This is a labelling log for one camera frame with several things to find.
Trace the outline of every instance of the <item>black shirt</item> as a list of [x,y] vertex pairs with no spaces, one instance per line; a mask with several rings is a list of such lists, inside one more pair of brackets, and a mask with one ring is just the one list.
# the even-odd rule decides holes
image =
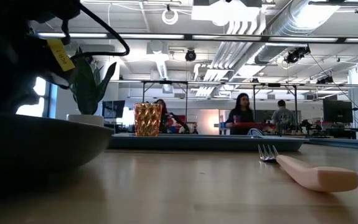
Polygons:
[[[242,111],[232,109],[228,115],[226,123],[234,123],[234,116],[240,117],[240,122],[255,122],[255,120],[253,120],[252,110]],[[249,130],[250,128],[230,128],[230,134],[248,134]]]

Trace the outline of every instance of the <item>yellow tag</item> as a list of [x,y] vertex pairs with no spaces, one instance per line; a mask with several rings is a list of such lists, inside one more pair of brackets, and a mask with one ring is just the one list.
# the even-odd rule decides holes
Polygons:
[[47,40],[47,43],[64,72],[75,68],[75,65],[65,52],[64,45],[61,40]]

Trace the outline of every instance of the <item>fork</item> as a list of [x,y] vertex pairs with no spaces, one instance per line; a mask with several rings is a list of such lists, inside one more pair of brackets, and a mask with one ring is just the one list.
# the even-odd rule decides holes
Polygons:
[[258,145],[263,162],[277,162],[298,184],[318,192],[344,192],[358,187],[358,174],[338,167],[315,167],[290,156],[279,155],[275,146]]
[[268,148],[268,152],[266,150],[266,147],[265,145],[261,145],[262,148],[263,148],[263,151],[260,147],[260,145],[258,144],[258,150],[259,150],[259,157],[260,157],[260,160],[262,160],[263,162],[277,162],[276,161],[276,158],[278,156],[278,152],[277,152],[277,149],[275,146],[272,146],[273,148],[273,151],[271,151],[271,148],[269,145],[267,145],[267,148]]

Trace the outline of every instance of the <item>security camera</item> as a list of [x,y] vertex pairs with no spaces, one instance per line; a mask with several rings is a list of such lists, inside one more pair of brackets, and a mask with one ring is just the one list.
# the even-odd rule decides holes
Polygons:
[[195,54],[194,49],[189,49],[186,53],[186,61],[192,62],[197,58],[197,55]]

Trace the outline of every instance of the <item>gold candle holder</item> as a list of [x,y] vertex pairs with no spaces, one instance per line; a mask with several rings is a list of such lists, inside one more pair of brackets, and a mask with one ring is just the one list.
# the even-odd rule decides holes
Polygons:
[[155,103],[134,105],[136,136],[158,136],[162,106]]

